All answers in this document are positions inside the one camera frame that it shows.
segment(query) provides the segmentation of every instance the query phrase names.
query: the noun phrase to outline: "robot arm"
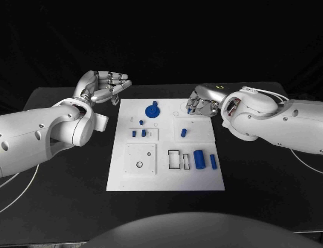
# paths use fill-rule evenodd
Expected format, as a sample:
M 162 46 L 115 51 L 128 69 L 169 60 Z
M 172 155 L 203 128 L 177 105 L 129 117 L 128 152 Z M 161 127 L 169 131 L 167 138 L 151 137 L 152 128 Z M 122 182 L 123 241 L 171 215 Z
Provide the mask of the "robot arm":
M 231 92 L 217 84 L 194 88 L 185 105 L 188 114 L 223 119 L 221 126 L 244 141 L 257 137 L 296 151 L 323 154 L 323 102 L 286 100 L 280 103 L 242 87 Z
M 71 98 L 51 107 L 0 116 L 0 177 L 12 175 L 41 162 L 57 152 L 83 146 L 92 131 L 103 131 L 107 117 L 93 113 L 92 106 L 110 99 L 129 85 L 125 74 L 87 71 Z

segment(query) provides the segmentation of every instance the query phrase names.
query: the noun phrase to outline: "white board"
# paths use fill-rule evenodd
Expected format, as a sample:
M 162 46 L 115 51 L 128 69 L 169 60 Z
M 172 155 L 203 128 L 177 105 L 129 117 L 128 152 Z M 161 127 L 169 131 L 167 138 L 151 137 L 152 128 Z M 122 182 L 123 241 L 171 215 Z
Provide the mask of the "white board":
M 145 108 L 152 101 L 159 115 L 148 118 Z M 120 99 L 106 191 L 224 190 L 210 118 L 188 115 L 185 102 L 187 99 Z M 180 136 L 182 128 L 187 129 L 184 138 Z M 195 169 L 194 150 L 203 151 L 204 169 Z M 168 151 L 178 151 L 180 169 L 168 169 Z M 182 166 L 184 154 L 188 169 Z M 211 169 L 210 154 L 217 169 Z

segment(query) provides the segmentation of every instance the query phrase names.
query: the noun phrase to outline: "round hole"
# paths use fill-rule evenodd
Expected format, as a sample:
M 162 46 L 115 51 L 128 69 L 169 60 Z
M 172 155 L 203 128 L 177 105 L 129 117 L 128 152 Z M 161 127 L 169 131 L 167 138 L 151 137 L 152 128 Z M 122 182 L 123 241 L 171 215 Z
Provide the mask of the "round hole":
M 40 132 L 38 131 L 34 132 L 34 137 L 37 140 L 40 140 Z
M 296 111 L 296 110 L 293 110 L 291 115 L 295 117 L 295 116 L 296 116 L 296 114 L 298 114 L 298 111 Z
M 2 148 L 2 150 L 4 151 L 7 151 L 7 149 L 8 149 L 8 144 L 7 144 L 7 142 L 4 141 L 4 142 L 1 142 L 1 148 Z

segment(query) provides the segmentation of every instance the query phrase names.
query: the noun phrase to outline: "table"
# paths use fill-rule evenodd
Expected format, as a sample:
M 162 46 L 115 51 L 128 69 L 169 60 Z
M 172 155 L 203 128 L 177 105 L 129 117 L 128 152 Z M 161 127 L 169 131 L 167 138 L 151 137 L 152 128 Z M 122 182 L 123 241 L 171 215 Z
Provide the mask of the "table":
M 129 86 L 120 98 L 187 98 L 197 84 Z M 275 82 L 230 83 L 282 95 Z M 73 88 L 38 88 L 24 110 L 50 107 Z M 118 106 L 96 104 L 109 117 L 105 132 L 93 131 L 83 147 L 61 151 L 40 164 L 24 195 L 0 214 L 0 245 L 84 242 L 116 226 L 174 212 L 220 212 L 253 218 L 291 231 L 323 231 L 323 175 L 295 159 L 289 149 L 260 138 L 242 141 L 211 117 L 224 191 L 106 192 Z M 319 166 L 323 156 L 296 152 Z M 34 168 L 0 189 L 0 210 L 15 199 Z

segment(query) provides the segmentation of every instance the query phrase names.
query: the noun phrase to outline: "black backdrop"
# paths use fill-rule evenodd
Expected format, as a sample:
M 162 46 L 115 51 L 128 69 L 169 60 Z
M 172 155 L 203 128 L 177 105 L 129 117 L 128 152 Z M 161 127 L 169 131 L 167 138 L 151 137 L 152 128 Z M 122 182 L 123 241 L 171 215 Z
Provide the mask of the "black backdrop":
M 0 115 L 87 70 L 133 85 L 276 81 L 323 101 L 323 1 L 0 2 Z

